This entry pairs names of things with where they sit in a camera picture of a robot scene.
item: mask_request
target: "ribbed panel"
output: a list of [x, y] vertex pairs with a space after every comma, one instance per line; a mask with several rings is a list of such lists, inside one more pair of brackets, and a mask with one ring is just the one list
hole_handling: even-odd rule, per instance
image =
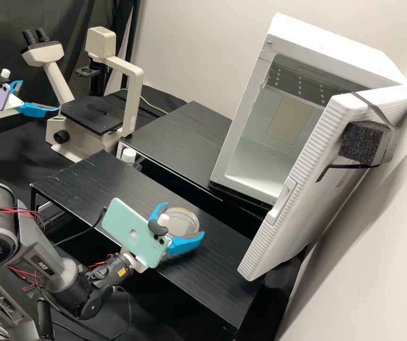
[[[407, 99], [379, 107], [396, 125], [407, 111]], [[337, 150], [335, 153], [328, 147], [338, 140], [349, 121], [362, 119], [381, 122], [372, 110], [347, 112], [337, 100], [329, 101], [290, 172], [290, 178], [297, 183], [295, 190], [273, 226], [263, 221], [238, 267], [245, 278], [257, 278], [295, 256], [326, 227], [338, 204], [333, 202], [332, 192], [345, 170], [332, 169], [322, 181], [316, 183], [315, 180], [327, 166], [327, 160], [336, 157]]]

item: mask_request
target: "white knob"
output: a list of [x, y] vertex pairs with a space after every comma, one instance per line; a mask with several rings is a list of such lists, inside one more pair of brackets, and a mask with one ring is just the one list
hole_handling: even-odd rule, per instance
[[161, 214], [158, 219], [158, 225], [166, 226], [169, 221], [169, 216], [167, 214]]
[[9, 75], [11, 75], [11, 71], [10, 70], [8, 70], [8, 69], [3, 69], [2, 71], [1, 71], [1, 74], [0, 74], [3, 78], [9, 78]]
[[123, 149], [122, 160], [126, 163], [134, 163], [136, 161], [136, 151], [133, 148]]

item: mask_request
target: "black backdrop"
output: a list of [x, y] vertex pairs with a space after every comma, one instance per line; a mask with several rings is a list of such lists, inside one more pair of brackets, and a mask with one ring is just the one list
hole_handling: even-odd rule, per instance
[[[88, 64], [83, 47], [88, 27], [104, 26], [117, 34], [117, 49], [133, 7], [132, 0], [0, 0], [0, 71], [11, 71], [11, 80], [23, 80], [22, 100], [57, 105], [42, 68], [28, 66], [20, 51], [26, 46], [22, 31], [43, 27], [51, 40], [63, 45], [58, 65], [75, 97], [88, 94], [88, 79], [79, 78], [76, 66]], [[28, 122], [22, 115], [0, 119], [0, 132]]]

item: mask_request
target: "black platform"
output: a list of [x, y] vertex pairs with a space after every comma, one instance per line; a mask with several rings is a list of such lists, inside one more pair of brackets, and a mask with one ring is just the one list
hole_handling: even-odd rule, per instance
[[103, 135], [119, 128], [123, 123], [126, 90], [104, 97], [85, 96], [62, 105], [63, 116], [87, 128], [97, 135]]
[[122, 139], [147, 158], [204, 190], [231, 120], [197, 102], [172, 111]]
[[32, 198], [39, 193], [88, 225], [97, 220], [101, 207], [114, 197], [145, 218], [163, 201], [193, 211], [206, 233], [201, 245], [190, 254], [163, 262], [157, 271], [234, 329], [241, 326], [262, 283], [262, 278], [247, 282], [237, 272], [250, 244], [248, 238], [106, 152], [31, 186]]
[[230, 124], [227, 117], [193, 101], [121, 141], [152, 163], [144, 162], [143, 173], [253, 238], [271, 207], [210, 188], [210, 176]]

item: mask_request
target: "black stage plate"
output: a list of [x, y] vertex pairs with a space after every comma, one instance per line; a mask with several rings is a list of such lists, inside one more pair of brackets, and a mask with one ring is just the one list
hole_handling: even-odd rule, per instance
[[[126, 98], [126, 91], [121, 90]], [[96, 135], [119, 128], [123, 123], [125, 101], [115, 94], [86, 96], [62, 105], [62, 115]]]

